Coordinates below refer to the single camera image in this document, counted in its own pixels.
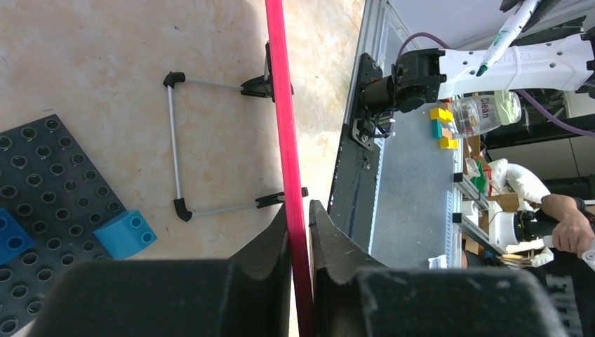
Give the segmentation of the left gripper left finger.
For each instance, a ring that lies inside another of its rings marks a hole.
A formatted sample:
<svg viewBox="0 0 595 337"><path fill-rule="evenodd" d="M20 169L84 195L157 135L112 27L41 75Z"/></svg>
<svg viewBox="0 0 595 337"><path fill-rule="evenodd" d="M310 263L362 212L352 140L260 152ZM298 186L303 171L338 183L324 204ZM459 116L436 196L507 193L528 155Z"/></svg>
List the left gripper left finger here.
<svg viewBox="0 0 595 337"><path fill-rule="evenodd" d="M31 336L287 336L285 208L233 256L97 260L67 272Z"/></svg>

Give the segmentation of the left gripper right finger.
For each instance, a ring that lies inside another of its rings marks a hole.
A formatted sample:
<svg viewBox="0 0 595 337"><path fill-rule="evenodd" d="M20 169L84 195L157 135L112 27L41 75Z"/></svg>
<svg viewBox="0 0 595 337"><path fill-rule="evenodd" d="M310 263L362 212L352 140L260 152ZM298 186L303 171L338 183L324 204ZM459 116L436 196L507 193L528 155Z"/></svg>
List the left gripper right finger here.
<svg viewBox="0 0 595 337"><path fill-rule="evenodd" d="M309 203L319 336L565 336L537 279L498 267L395 270Z"/></svg>

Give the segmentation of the white board with red frame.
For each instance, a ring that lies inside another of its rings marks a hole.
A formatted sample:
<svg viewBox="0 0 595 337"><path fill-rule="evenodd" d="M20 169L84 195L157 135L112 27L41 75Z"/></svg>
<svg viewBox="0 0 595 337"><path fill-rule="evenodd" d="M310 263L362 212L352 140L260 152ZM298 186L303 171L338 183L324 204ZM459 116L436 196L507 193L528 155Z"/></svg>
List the white board with red frame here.
<svg viewBox="0 0 595 337"><path fill-rule="evenodd" d="M301 336L315 336L316 325L312 282L302 202L283 2L266 1L265 6L298 330Z"/></svg>

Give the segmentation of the green capped whiteboard marker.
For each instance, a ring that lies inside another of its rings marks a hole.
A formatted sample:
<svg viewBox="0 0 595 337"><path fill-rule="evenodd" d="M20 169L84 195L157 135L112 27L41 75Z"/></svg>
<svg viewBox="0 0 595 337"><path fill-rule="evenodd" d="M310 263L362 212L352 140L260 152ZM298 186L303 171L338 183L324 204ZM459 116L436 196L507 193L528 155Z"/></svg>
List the green capped whiteboard marker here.
<svg viewBox="0 0 595 337"><path fill-rule="evenodd" d="M527 25L539 4L539 0L524 0L515 5L512 13L497 33L495 40L486 50L483 60L476 71L477 77L481 77L504 55L510 44Z"/></svg>

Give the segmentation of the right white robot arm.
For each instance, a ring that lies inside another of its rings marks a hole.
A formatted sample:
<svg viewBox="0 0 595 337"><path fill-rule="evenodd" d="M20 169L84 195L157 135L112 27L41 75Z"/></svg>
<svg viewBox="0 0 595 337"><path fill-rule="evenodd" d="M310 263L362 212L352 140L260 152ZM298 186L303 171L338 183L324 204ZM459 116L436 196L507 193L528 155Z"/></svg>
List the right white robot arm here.
<svg viewBox="0 0 595 337"><path fill-rule="evenodd" d="M511 46L483 74L485 51L431 48L397 58L389 76L364 84L359 103L372 114L410 112L426 103L474 92L548 88L576 91L594 78L594 30Z"/></svg>

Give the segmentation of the person's forearm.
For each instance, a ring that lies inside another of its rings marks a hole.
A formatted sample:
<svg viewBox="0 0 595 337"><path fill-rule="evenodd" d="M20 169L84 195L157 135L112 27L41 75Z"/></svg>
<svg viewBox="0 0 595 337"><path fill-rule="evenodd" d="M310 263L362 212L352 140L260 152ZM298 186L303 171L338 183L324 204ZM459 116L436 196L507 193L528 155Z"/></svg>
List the person's forearm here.
<svg viewBox="0 0 595 337"><path fill-rule="evenodd" d="M589 224L582 213L583 203L579 199L561 194L548 194L541 198L541 209L560 223L584 225Z"/></svg>

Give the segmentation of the person's hand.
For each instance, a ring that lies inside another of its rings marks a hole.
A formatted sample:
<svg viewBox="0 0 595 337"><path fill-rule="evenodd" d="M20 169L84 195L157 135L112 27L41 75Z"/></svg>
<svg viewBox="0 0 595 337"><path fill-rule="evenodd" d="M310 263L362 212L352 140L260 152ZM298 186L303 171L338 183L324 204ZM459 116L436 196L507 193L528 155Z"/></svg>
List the person's hand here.
<svg viewBox="0 0 595 337"><path fill-rule="evenodd" d="M589 250L594 231L584 216L564 218L552 232L552 243L559 251L574 253L579 258Z"/></svg>

